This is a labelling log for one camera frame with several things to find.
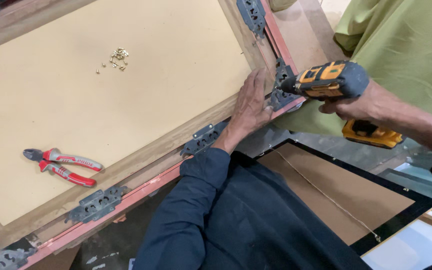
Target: cordless drill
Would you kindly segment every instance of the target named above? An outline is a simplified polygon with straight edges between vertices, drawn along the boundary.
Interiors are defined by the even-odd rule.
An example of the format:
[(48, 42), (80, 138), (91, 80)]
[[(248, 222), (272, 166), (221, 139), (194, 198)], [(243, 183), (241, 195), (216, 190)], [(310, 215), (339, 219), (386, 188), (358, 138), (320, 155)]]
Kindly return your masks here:
[[(362, 66), (341, 60), (305, 70), (285, 79), (278, 88), (309, 99), (334, 102), (361, 96), (368, 84), (369, 78)], [(387, 149), (404, 141), (402, 134), (366, 120), (349, 120), (342, 132), (350, 141)]]

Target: hanging wire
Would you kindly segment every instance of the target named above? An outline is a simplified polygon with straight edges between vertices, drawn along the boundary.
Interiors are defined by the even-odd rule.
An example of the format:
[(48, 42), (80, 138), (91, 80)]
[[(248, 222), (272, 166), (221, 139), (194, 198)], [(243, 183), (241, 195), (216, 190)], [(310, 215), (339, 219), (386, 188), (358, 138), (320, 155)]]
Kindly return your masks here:
[(344, 211), (351, 218), (353, 218), (354, 220), (356, 220), (357, 222), (359, 222), (361, 225), (363, 225), (366, 229), (368, 229), (374, 235), (374, 237), (376, 238), (376, 241), (378, 241), (378, 243), (381, 242), (381, 237), (379, 237), (373, 230), (371, 230), (370, 228), (368, 228), (368, 226), (366, 226), (366, 224), (364, 224), (363, 221), (355, 218), (353, 215), (351, 215), (350, 212), (348, 212), (346, 209), (344, 209), (342, 206), (340, 206), (336, 201), (334, 201), (332, 198), (330, 198), (328, 195), (326, 195), (321, 189), (319, 189), (317, 186), (315, 186), (315, 184), (313, 184), (311, 181), (309, 181), (309, 179), (306, 178), (302, 173), (300, 173), (298, 169), (294, 168), (294, 166), (283, 155), (281, 155), (281, 153), (279, 153), (278, 150), (274, 150), (273, 148), (271, 148), (271, 150), (273, 150), (276, 153), (278, 153), (291, 166), (291, 168), (293, 168), (299, 175), (301, 175), (304, 179), (306, 179), (306, 181), (308, 181), (308, 183), (311, 184), (311, 186), (313, 186), (319, 192), (321, 192), (321, 194), (323, 194), (327, 199), (329, 199), (330, 201), (332, 201), (334, 205), (336, 205), (339, 209), (341, 209), (342, 211)]

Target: hand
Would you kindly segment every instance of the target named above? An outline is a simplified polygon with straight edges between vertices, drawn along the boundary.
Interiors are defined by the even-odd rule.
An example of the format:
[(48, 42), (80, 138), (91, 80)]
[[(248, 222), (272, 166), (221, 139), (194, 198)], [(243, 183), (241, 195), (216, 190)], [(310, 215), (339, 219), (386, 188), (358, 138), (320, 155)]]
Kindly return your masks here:
[(392, 108), (400, 108), (400, 106), (405, 106), (405, 103), (370, 79), (369, 85), (360, 97), (336, 102), (326, 100), (325, 104), (319, 107), (319, 111), (324, 114), (336, 113), (346, 121), (357, 119), (378, 122), (383, 121)]
[(266, 69), (249, 74), (239, 90), (231, 121), (211, 147), (231, 154), (241, 140), (270, 121), (273, 107), (263, 109), (265, 76)]

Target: black picture frame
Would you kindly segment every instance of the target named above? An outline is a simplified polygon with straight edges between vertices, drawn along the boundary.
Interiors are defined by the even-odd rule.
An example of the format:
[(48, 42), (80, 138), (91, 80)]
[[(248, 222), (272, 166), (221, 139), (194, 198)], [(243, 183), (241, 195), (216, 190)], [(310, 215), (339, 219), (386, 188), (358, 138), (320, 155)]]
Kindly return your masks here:
[[(384, 179), (380, 176), (374, 175), (370, 172), (367, 172), (363, 169), (357, 168), (351, 164), (348, 164), (344, 161), (341, 161), (337, 158), (334, 158), (332, 156), (329, 156), (325, 153), (322, 153), (318, 150), (315, 150), (311, 147), (308, 147), (304, 144), (301, 144), (299, 142), (296, 142), (292, 139), (286, 139), (285, 141), (281, 142), (280, 144), (272, 147), (269, 150), (266, 150), (262, 155), (255, 157), (255, 159), (259, 159), (266, 154), (272, 152), (275, 149), (278, 149), (279, 147), (285, 145), (285, 144), (292, 144), (312, 155), (315, 155), (327, 162), (333, 163), (334, 165), (341, 167), (347, 171), (352, 172), (355, 175), (361, 176), (375, 184), (378, 184), (382, 187), (385, 187), (395, 193), (398, 193), (399, 195), (402, 195), (408, 199), (411, 199), (414, 201), (413, 204), (408, 206), (403, 211), (399, 212), (397, 215), (395, 215), (393, 218), (386, 221), (384, 224), (373, 230), (375, 234), (381, 237), (381, 242), (384, 240), (387, 240), (394, 234), (396, 234), (398, 231), (403, 229), (404, 227), (411, 224), (413, 221), (418, 219), (420, 216), (422, 216), (424, 213), (432, 209), (432, 198), (425, 196), (423, 194), (417, 193), (412, 190), (405, 190), (405, 187), (400, 186), (396, 183), (393, 183), (387, 179)], [(375, 236), (372, 233), (368, 233), (367, 235), (363, 236), (361, 239), (357, 240), (353, 244), (350, 245), (350, 247), (356, 251), (356, 253), (359, 256), (364, 255), (371, 249), (375, 248), (380, 244), (375, 240)]]

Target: red pliers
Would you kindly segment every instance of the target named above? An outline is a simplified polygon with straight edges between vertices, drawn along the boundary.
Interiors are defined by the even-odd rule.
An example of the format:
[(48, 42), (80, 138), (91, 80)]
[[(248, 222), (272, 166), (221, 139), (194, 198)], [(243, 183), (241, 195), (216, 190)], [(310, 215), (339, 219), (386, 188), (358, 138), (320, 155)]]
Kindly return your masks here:
[(101, 169), (103, 169), (103, 165), (97, 163), (94, 160), (82, 156), (62, 154), (57, 148), (53, 148), (45, 152), (38, 149), (26, 149), (22, 152), (22, 154), (28, 159), (38, 162), (41, 172), (51, 170), (69, 182), (83, 187), (94, 186), (96, 184), (96, 180), (77, 175), (74, 172), (70, 172), (68, 169), (55, 162), (74, 163), (89, 169), (93, 169), (96, 172), (99, 172)]

